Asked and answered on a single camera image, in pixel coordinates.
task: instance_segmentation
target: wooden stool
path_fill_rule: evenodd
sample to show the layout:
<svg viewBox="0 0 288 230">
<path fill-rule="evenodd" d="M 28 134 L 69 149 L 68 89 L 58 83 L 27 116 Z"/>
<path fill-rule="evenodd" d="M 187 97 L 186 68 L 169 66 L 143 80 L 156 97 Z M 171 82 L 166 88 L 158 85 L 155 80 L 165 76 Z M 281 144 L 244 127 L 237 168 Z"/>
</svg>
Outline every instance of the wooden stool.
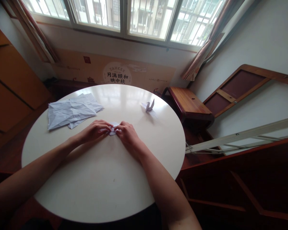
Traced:
<svg viewBox="0 0 288 230">
<path fill-rule="evenodd" d="M 189 89 L 169 87 L 165 88 L 161 98 L 169 91 L 177 108 L 180 110 L 180 121 L 183 123 L 186 118 L 194 119 L 205 129 L 209 128 L 214 122 L 212 112 L 192 93 Z"/>
</svg>

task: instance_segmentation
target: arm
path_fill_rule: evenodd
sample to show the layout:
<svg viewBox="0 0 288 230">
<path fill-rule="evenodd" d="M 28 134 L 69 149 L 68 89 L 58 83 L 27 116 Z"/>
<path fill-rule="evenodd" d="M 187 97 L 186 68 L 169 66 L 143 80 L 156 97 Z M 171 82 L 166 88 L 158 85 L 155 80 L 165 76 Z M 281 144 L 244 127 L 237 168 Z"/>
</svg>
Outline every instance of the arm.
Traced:
<svg viewBox="0 0 288 230">
<path fill-rule="evenodd" d="M 201 226 L 175 180 L 137 136 L 134 128 L 122 121 L 115 127 L 126 148 L 142 164 L 150 189 L 169 229 L 201 229 Z"/>
<path fill-rule="evenodd" d="M 111 131 L 109 126 L 112 125 L 103 120 L 94 121 L 80 133 L 1 182 L 0 218 L 5 217 L 33 196 L 72 150 L 83 143 L 99 138 L 107 131 Z"/>
</svg>

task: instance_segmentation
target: circular logo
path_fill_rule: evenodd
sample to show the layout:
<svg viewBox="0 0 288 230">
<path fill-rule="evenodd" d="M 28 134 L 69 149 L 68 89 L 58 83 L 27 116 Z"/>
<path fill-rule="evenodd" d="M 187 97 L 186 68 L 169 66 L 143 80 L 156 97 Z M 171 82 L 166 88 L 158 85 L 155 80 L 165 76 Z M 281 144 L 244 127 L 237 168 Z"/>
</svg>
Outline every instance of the circular logo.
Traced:
<svg viewBox="0 0 288 230">
<path fill-rule="evenodd" d="M 131 73 L 126 65 L 120 62 L 110 62 L 103 69 L 103 79 L 106 84 L 131 85 Z"/>
</svg>

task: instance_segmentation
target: wooden furniture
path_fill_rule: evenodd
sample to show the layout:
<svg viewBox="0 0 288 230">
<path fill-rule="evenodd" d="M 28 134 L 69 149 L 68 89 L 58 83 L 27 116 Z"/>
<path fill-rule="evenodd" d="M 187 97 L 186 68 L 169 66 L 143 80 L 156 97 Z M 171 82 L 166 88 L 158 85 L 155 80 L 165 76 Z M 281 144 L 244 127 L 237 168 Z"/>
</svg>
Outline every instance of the wooden furniture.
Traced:
<svg viewBox="0 0 288 230">
<path fill-rule="evenodd" d="M 288 229 L 288 139 L 181 170 L 197 216 L 242 229 Z"/>
<path fill-rule="evenodd" d="M 118 84 L 85 88 L 62 100 L 81 93 L 92 93 L 104 110 L 74 129 L 65 126 L 51 132 L 47 130 L 46 110 L 26 138 L 22 150 L 22 167 L 96 119 L 118 123 L 125 120 L 133 124 L 141 140 L 170 175 L 177 177 L 185 156 L 185 135 L 176 113 L 164 100 L 141 88 Z M 155 100 L 153 110 L 157 117 L 146 113 L 141 106 L 141 102 L 152 100 Z M 142 167 L 116 135 L 73 151 L 65 164 L 35 194 L 35 199 L 60 217 L 89 223 L 119 220 L 154 203 Z"/>
<path fill-rule="evenodd" d="M 286 74 L 244 64 L 204 101 L 204 105 L 218 117 L 271 79 L 288 84 Z"/>
<path fill-rule="evenodd" d="M 194 119 L 204 123 L 205 128 L 210 127 L 214 122 L 212 112 L 196 97 L 191 90 L 186 88 L 169 87 L 165 88 L 161 98 L 169 92 L 180 112 L 180 121 Z"/>
<path fill-rule="evenodd" d="M 50 92 L 0 30 L 0 147 L 50 98 Z"/>
</svg>

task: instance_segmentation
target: forearm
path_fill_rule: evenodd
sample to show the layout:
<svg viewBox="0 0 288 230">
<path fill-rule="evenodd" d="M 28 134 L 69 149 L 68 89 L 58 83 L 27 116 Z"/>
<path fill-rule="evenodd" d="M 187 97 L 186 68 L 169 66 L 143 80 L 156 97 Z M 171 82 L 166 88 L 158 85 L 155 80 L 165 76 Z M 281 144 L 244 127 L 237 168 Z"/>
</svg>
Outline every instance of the forearm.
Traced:
<svg viewBox="0 0 288 230">
<path fill-rule="evenodd" d="M 168 171 L 143 142 L 138 143 L 135 149 L 156 204 L 167 223 L 170 225 L 173 222 L 188 219 L 191 225 L 200 229 L 192 208 Z"/>
<path fill-rule="evenodd" d="M 34 195 L 79 143 L 68 139 L 0 183 L 0 215 L 16 209 Z"/>
</svg>

